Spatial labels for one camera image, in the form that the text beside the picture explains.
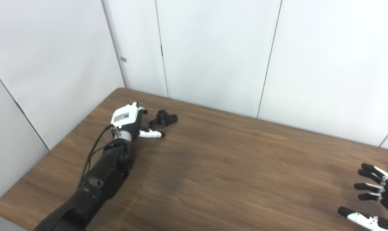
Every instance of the black fingertip pad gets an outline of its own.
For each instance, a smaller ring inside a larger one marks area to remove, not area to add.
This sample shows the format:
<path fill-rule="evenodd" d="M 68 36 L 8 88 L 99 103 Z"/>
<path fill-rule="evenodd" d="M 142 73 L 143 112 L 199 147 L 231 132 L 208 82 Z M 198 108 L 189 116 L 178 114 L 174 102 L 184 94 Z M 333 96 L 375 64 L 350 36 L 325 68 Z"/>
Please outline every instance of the black fingertip pad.
<path fill-rule="evenodd" d="M 352 209 L 348 209 L 347 207 L 341 206 L 338 209 L 338 213 L 339 213 L 339 215 L 342 215 L 346 218 L 346 217 L 348 217 L 348 215 L 355 213 L 355 211 Z"/>
<path fill-rule="evenodd" d="M 355 183 L 354 188 L 356 190 L 368 190 L 369 186 L 365 183 Z"/>
<path fill-rule="evenodd" d="M 375 200 L 377 201 L 379 196 L 372 195 L 370 193 L 362 193 L 358 195 L 358 199 L 361 201 Z"/>
<path fill-rule="evenodd" d="M 375 171 L 375 166 L 370 165 L 370 164 L 365 164 L 365 163 L 363 163 L 363 164 L 361 164 L 361 168 L 362 168 L 363 170 L 368 171 L 368 172 L 373 172 L 373 171 Z"/>

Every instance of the black robotic arm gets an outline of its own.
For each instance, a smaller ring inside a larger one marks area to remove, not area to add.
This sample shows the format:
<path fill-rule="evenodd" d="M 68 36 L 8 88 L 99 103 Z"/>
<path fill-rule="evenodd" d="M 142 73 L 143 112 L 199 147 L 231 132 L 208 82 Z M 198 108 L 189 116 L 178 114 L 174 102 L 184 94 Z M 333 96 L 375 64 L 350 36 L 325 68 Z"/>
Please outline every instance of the black robotic arm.
<path fill-rule="evenodd" d="M 132 140 L 165 136 L 163 132 L 141 128 L 141 116 L 147 110 L 137 105 L 134 102 L 115 111 L 111 125 L 105 129 L 112 129 L 114 139 L 104 146 L 102 156 L 93 167 L 81 176 L 75 193 L 42 220 L 34 231 L 86 231 L 103 204 L 115 196 L 128 177 L 135 156 Z M 83 173 L 90 165 L 96 144 L 86 160 Z"/>

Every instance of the white wall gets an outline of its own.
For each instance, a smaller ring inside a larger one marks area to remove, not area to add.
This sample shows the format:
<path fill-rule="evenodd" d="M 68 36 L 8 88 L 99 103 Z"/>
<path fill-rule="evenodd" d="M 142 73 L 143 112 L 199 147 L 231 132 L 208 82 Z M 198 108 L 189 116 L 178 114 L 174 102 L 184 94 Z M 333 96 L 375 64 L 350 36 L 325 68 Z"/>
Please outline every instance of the white wall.
<path fill-rule="evenodd" d="M 388 1 L 284 0 L 258 118 L 378 146 Z"/>
<path fill-rule="evenodd" d="M 47 151 L 0 82 L 0 197 Z M 0 230 L 24 229 L 0 217 Z"/>
<path fill-rule="evenodd" d="M 100 0 L 0 0 L 0 78 L 51 149 L 124 87 Z"/>
<path fill-rule="evenodd" d="M 280 0 L 157 0 L 168 95 L 256 117 Z"/>
<path fill-rule="evenodd" d="M 132 89 L 375 146 L 388 134 L 388 0 L 104 2 Z"/>
<path fill-rule="evenodd" d="M 128 88 L 167 97 L 155 0 L 103 0 Z"/>

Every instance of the black fingertip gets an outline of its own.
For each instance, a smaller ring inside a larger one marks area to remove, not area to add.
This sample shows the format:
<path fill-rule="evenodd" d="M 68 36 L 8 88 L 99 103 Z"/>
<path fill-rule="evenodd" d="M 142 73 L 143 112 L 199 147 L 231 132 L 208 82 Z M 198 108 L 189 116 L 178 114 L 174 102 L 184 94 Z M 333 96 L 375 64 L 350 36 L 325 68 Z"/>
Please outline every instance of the black fingertip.
<path fill-rule="evenodd" d="M 358 174 L 364 177 L 369 177 L 369 173 L 362 168 L 358 169 Z"/>
<path fill-rule="evenodd" d="M 355 213 L 355 211 L 352 209 L 348 209 L 347 207 L 341 206 L 338 209 L 338 213 L 346 218 L 346 217 L 348 217 L 348 215 Z"/>
<path fill-rule="evenodd" d="M 366 184 L 364 184 L 364 183 L 355 183 L 354 184 L 354 188 L 356 190 L 367 190 L 367 188 L 365 186 L 366 186 Z"/>
<path fill-rule="evenodd" d="M 370 164 L 363 163 L 363 164 L 361 164 L 361 168 L 363 170 L 366 170 L 366 171 L 369 171 L 369 172 L 375 171 L 375 167 L 373 165 L 370 165 Z"/>

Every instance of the black object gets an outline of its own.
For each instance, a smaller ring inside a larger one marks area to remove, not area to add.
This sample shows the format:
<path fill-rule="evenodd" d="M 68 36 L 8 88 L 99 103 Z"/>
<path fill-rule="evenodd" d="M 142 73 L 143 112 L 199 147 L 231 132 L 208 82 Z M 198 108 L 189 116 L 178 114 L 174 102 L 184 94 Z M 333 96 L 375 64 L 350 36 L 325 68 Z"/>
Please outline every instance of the black object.
<path fill-rule="evenodd" d="M 80 187 L 34 231 L 86 231 L 103 204 L 113 198 L 134 163 L 131 142 L 117 138 L 104 146 L 103 155 L 84 175 Z"/>
<path fill-rule="evenodd" d="M 352 213 L 355 213 L 355 211 L 352 210 L 352 209 L 348 209 L 347 207 L 341 206 L 338 209 L 338 213 L 340 215 L 344 216 L 345 218 L 348 218 L 348 215 L 351 215 Z M 358 213 L 362 214 L 367 219 L 370 218 L 369 214 L 367 214 L 367 213 L 363 213 L 363 212 L 358 212 Z"/>
<path fill-rule="evenodd" d="M 157 117 L 154 120 L 151 120 L 148 125 L 151 129 L 157 129 L 168 127 L 177 121 L 178 116 L 176 114 L 169 115 L 166 110 L 161 109 L 158 111 Z"/>

